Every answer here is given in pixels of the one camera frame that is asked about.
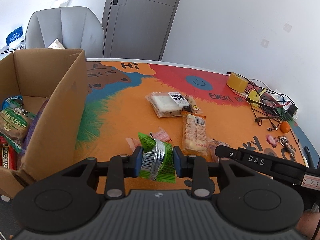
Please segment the person's right hand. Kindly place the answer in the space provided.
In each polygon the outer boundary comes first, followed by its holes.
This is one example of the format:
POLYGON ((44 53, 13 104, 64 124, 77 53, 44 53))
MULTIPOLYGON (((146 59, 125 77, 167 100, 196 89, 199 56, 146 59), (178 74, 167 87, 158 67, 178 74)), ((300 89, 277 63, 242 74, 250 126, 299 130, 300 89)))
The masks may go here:
POLYGON ((317 229, 319 229, 319 209, 305 211, 301 216, 296 230, 303 234, 307 239, 319 239, 319 230, 314 236, 317 229))

